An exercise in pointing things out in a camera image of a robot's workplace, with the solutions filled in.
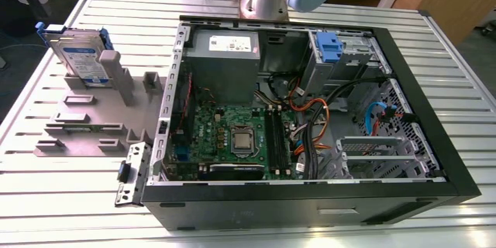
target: side panel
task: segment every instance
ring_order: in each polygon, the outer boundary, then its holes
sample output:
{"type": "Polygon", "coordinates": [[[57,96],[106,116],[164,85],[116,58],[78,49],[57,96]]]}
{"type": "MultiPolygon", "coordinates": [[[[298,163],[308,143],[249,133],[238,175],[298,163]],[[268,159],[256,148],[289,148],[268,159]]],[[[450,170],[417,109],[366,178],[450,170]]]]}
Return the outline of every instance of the side panel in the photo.
{"type": "Polygon", "coordinates": [[[374,28],[373,33],[378,39],[378,45],[384,56],[393,69],[406,101],[413,113],[418,116],[418,124],[426,136],[426,141],[441,164],[445,177],[453,183],[460,196],[480,195],[476,183],[458,156],[448,134],[428,102],[425,94],[404,61],[389,31],[374,28]]]}
{"type": "Polygon", "coordinates": [[[444,199],[413,197],[362,199],[253,200],[145,203],[168,230],[328,227],[393,223],[444,199]]]}

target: cpu socket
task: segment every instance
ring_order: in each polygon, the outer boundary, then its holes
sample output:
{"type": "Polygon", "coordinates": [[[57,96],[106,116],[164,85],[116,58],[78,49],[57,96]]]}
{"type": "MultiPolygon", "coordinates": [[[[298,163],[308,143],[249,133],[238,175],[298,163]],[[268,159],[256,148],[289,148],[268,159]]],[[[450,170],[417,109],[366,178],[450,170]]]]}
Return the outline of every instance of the cpu socket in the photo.
{"type": "Polygon", "coordinates": [[[254,136],[253,127],[233,126],[230,128],[230,152],[238,158],[246,158],[253,154],[254,136]]]}

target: metal bracket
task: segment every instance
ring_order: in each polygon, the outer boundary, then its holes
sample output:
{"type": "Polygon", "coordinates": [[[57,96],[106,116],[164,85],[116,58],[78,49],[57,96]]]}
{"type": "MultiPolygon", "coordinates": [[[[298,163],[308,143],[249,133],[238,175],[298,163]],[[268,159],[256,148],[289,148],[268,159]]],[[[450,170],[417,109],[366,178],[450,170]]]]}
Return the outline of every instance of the metal bracket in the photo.
{"type": "Polygon", "coordinates": [[[148,162],[152,148],[145,142],[130,145],[128,155],[118,169],[120,181],[116,207],[141,207],[141,195],[145,186],[148,162]]]}

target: hard drive label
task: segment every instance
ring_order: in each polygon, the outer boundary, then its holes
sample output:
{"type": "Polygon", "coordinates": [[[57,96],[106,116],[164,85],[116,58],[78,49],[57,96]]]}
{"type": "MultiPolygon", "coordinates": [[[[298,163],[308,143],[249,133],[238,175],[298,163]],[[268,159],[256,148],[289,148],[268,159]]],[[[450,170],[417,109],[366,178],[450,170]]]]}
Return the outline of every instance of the hard drive label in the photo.
{"type": "Polygon", "coordinates": [[[97,53],[92,48],[62,48],[70,68],[78,77],[94,85],[108,82],[108,75],[100,63],[97,53]]]}

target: ram slot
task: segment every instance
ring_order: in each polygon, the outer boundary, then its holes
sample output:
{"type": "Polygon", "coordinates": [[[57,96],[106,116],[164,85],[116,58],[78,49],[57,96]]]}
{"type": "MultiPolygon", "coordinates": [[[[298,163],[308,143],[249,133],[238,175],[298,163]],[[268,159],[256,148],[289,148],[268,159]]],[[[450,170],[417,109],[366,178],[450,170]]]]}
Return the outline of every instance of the ram slot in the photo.
{"type": "Polygon", "coordinates": [[[273,172],[277,170],[276,163],[276,139],[273,137],[273,111],[265,110],[265,143],[266,143],[266,152],[269,159],[269,170],[273,172]]]}
{"type": "Polygon", "coordinates": [[[280,111],[273,113],[273,130],[274,139],[277,143],[277,169],[288,169],[288,156],[285,153],[285,140],[284,140],[284,124],[280,116],[280,111]]]}

